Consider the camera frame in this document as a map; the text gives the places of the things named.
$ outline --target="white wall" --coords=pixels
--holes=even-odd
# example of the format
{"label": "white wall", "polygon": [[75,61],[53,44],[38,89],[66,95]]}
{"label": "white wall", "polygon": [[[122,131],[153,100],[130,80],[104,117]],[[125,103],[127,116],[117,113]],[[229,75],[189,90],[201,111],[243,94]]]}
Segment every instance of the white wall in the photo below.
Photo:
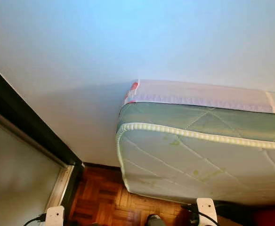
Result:
{"label": "white wall", "polygon": [[0,73],[83,161],[116,166],[136,78],[275,91],[275,0],[1,0]]}

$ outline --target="dark wooden door frame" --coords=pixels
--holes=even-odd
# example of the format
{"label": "dark wooden door frame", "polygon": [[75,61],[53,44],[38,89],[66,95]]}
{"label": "dark wooden door frame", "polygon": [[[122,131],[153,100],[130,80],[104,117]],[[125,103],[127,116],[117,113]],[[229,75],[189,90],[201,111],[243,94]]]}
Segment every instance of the dark wooden door frame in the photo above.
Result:
{"label": "dark wooden door frame", "polygon": [[65,207],[65,219],[67,219],[78,182],[83,173],[82,161],[13,90],[1,75],[0,115],[9,120],[59,160],[67,165],[74,165],[73,173],[61,203]]}

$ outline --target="quilted mattress cover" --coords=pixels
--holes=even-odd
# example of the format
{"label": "quilted mattress cover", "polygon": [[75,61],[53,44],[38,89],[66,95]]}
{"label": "quilted mattress cover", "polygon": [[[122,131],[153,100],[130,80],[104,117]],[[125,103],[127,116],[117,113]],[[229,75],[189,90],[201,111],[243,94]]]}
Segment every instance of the quilted mattress cover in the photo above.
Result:
{"label": "quilted mattress cover", "polygon": [[253,102],[230,95],[215,102],[216,96],[208,96],[211,103],[235,103],[227,109],[129,101],[121,109],[116,135],[126,188],[176,202],[211,197],[275,204],[275,113],[270,113],[275,100],[262,94],[266,105],[257,104],[255,111],[236,110]]}

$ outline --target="shoe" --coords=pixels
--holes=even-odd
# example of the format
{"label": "shoe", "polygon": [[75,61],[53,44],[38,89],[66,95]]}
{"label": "shoe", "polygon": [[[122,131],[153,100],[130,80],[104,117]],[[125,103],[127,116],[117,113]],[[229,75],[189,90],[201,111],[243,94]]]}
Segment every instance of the shoe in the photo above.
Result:
{"label": "shoe", "polygon": [[161,219],[161,218],[160,218],[160,216],[158,216],[158,215],[156,215],[156,214],[150,214],[150,215],[147,217],[145,226],[148,226],[148,221],[149,221],[150,219]]}

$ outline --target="parquet floor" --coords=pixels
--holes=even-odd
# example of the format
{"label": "parquet floor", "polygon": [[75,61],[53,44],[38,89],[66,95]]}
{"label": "parquet floor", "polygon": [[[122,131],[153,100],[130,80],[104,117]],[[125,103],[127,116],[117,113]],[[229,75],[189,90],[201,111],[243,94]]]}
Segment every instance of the parquet floor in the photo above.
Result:
{"label": "parquet floor", "polygon": [[85,167],[73,201],[69,222],[87,226],[144,226],[149,214],[158,214],[168,226],[187,226],[189,213],[180,204],[129,193],[121,172]]}

